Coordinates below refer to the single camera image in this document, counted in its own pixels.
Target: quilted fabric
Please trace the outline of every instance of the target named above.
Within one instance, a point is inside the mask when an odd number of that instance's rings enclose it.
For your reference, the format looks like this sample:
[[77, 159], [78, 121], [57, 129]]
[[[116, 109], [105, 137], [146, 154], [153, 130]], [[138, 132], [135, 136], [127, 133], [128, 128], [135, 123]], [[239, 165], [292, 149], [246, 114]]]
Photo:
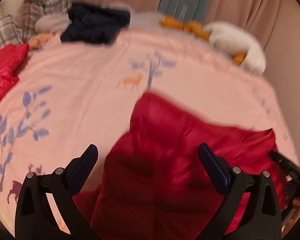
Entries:
[[28, 44], [20, 46], [9, 44], [0, 50], [0, 101], [19, 81], [12, 72], [27, 57], [28, 51]]
[[21, 29], [22, 40], [27, 42], [36, 35], [37, 20], [45, 15], [66, 14], [71, 6], [72, 0], [24, 0], [13, 21]]
[[[207, 124], [152, 93], [137, 102], [130, 131], [107, 156], [97, 190], [74, 202], [102, 240], [194, 240], [223, 200], [199, 161], [203, 142], [231, 166], [269, 171], [284, 203], [284, 174], [268, 156], [276, 150], [272, 130]], [[248, 197], [229, 232], [239, 225]]]
[[0, 49], [8, 44], [23, 44], [20, 30], [14, 25], [12, 15], [0, 18]]

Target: metal screw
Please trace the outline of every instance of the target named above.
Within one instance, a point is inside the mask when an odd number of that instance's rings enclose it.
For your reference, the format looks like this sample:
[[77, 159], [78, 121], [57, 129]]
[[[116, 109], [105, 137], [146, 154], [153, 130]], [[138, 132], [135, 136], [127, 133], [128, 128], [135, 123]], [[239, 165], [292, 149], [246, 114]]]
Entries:
[[239, 167], [233, 167], [233, 168], [232, 168], [232, 171], [233, 171], [234, 173], [236, 173], [236, 174], [241, 173], [241, 169], [240, 169]]
[[34, 173], [31, 171], [27, 174], [27, 178], [31, 179], [34, 176]]
[[63, 168], [57, 168], [55, 172], [56, 174], [61, 175], [63, 173]]
[[270, 172], [269, 171], [264, 171], [263, 176], [269, 178], [270, 177]]

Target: wall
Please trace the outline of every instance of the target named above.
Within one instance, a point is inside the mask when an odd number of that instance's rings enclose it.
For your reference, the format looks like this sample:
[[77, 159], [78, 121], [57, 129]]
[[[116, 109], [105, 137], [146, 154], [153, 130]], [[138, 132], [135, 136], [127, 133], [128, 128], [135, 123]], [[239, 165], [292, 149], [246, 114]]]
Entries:
[[276, 89], [300, 158], [300, 6], [296, 0], [281, 0], [265, 53], [265, 76]]

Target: plaid pillow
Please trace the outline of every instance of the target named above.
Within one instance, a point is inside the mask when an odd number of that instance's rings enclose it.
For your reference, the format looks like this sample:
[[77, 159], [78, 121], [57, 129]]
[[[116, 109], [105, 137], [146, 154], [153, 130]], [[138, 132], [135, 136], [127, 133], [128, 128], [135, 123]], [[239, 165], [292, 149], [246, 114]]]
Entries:
[[27, 42], [37, 33], [34, 25], [41, 17], [50, 14], [66, 14], [72, 6], [72, 0], [23, 0], [19, 10], [13, 16], [16, 27], [21, 30], [21, 37]]
[[14, 25], [12, 15], [0, 19], [0, 49], [8, 44], [23, 44], [20, 30]]

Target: bed sheet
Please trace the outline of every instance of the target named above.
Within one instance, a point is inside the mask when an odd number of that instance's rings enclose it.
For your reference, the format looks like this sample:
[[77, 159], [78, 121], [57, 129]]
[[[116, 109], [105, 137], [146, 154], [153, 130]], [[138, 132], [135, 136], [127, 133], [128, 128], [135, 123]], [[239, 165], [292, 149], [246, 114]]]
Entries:
[[32, 54], [19, 77], [0, 103], [0, 219], [12, 234], [25, 175], [65, 167], [95, 144], [99, 160], [84, 186], [94, 189], [106, 155], [129, 129], [135, 102], [147, 89], [206, 122], [273, 128], [279, 150], [298, 163], [272, 86], [202, 42], [142, 30], [121, 32], [112, 46], [61, 44], [56, 37]]

